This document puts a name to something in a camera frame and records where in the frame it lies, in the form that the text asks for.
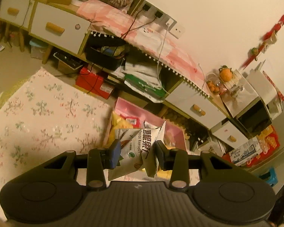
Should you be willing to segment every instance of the white appliance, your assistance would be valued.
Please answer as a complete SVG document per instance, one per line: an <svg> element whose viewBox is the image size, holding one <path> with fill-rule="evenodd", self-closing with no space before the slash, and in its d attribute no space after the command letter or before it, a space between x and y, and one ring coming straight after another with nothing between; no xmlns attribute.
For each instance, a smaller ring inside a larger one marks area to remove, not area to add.
<svg viewBox="0 0 284 227"><path fill-rule="evenodd" d="M275 87L268 81L260 70L252 69L246 80L255 89L268 108L270 117L274 120L282 113L282 104Z"/></svg>

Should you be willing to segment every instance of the clear plastic container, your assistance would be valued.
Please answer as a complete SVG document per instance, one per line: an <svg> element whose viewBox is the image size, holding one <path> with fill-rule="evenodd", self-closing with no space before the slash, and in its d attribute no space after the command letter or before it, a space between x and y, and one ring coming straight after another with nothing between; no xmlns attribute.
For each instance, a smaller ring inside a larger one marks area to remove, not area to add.
<svg viewBox="0 0 284 227"><path fill-rule="evenodd" d="M36 38L32 38L29 44L31 45L30 56L42 60L48 44Z"/></svg>

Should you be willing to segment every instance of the wooden drawer handle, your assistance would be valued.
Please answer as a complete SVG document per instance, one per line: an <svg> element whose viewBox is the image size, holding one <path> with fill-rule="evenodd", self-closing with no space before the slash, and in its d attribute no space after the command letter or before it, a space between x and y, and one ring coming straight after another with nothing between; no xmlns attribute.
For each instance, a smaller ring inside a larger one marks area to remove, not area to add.
<svg viewBox="0 0 284 227"><path fill-rule="evenodd" d="M61 35L65 31L64 28L59 27L59 26L57 26L57 25L55 25L51 22L47 22L45 28L46 28L46 30L52 31L52 32L59 34L59 35Z"/></svg>
<svg viewBox="0 0 284 227"><path fill-rule="evenodd" d="M229 140L232 141L232 142L236 142L236 138L233 137L232 135L229 137Z"/></svg>
<svg viewBox="0 0 284 227"><path fill-rule="evenodd" d="M199 108L196 104L193 105L193 109L200 113L202 116L206 114L206 112Z"/></svg>
<svg viewBox="0 0 284 227"><path fill-rule="evenodd" d="M8 8L8 14L9 15L17 16L18 13L19 13L19 9L13 8L13 7Z"/></svg>

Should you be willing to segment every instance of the white plastic bag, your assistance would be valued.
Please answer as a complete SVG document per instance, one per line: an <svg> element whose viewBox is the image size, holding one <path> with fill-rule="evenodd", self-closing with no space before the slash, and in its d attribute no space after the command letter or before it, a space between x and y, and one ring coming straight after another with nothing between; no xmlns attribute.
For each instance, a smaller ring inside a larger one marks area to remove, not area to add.
<svg viewBox="0 0 284 227"><path fill-rule="evenodd" d="M120 165L108 171L108 180L116 179L142 168L145 168L149 177L154 177L158 171L154 142L161 132L164 135L164 129L165 123L157 129L121 129L116 132L116 138L120 139L124 146L119 158Z"/></svg>

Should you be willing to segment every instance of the blue stool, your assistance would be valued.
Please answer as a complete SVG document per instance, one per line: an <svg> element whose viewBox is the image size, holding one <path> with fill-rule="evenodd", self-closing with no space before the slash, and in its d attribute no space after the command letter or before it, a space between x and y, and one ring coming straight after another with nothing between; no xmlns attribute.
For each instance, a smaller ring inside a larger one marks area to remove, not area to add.
<svg viewBox="0 0 284 227"><path fill-rule="evenodd" d="M271 168L267 173L259 176L262 180L268 183L271 187L278 183L278 179L276 178L276 172L274 168Z"/></svg>

